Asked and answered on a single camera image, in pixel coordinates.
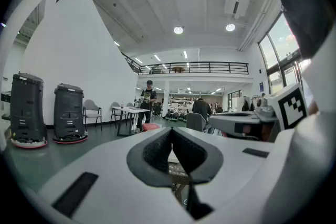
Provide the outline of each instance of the white panel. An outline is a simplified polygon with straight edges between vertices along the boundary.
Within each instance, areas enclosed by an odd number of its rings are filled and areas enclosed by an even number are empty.
[[[134,101],[137,77],[125,61],[92,0],[60,0],[34,32],[23,71],[42,78],[43,113],[54,123],[54,89],[60,83],[81,87],[86,99],[102,107],[110,121],[112,102]]]

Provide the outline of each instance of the window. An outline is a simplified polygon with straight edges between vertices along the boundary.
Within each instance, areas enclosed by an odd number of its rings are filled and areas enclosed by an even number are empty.
[[[260,46],[264,53],[265,64],[267,68],[270,68],[278,63],[277,57],[273,50],[272,44],[269,41],[268,36],[266,36],[261,42]]]
[[[277,50],[280,61],[299,48],[295,36],[290,30],[283,14],[281,14],[277,22],[274,24],[273,28],[269,32],[269,36],[275,49]]]
[[[271,74],[268,78],[270,82],[271,94],[280,91],[284,87],[280,72],[275,72]]]

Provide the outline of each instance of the man in black t-shirt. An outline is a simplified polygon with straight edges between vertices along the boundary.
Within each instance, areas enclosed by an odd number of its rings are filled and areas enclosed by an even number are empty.
[[[142,120],[143,117],[146,116],[145,123],[149,123],[151,120],[151,111],[153,107],[153,102],[156,100],[156,92],[152,88],[153,81],[147,81],[147,89],[142,91],[141,96],[144,97],[143,102],[140,105],[141,109],[148,109],[147,112],[140,112],[138,117],[138,123],[135,132],[139,133],[142,130]]]
[[[211,133],[213,132],[213,128],[209,126],[209,123],[208,123],[208,114],[211,115],[212,114],[212,110],[210,108],[210,105],[205,102],[203,100],[203,98],[199,98],[198,100],[196,100],[194,102],[194,105],[193,105],[193,109],[192,111],[194,113],[197,113],[197,114],[200,114],[202,115],[202,117],[205,119],[206,121],[206,124],[204,126],[204,130],[208,129],[208,133]]]

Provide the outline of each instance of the floor cleaning robot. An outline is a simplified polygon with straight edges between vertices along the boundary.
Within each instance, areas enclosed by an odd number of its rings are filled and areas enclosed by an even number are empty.
[[[63,84],[54,91],[54,127],[53,140],[59,144],[79,143],[88,138],[83,124],[83,90],[79,87]]]
[[[37,148],[48,144],[43,120],[43,80],[19,73],[13,75],[10,98],[11,142],[22,148]]]

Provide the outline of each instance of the black and white square tag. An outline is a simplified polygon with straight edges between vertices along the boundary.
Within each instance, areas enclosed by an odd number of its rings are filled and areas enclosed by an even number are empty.
[[[300,89],[296,89],[278,101],[285,129],[294,128],[307,116]]]

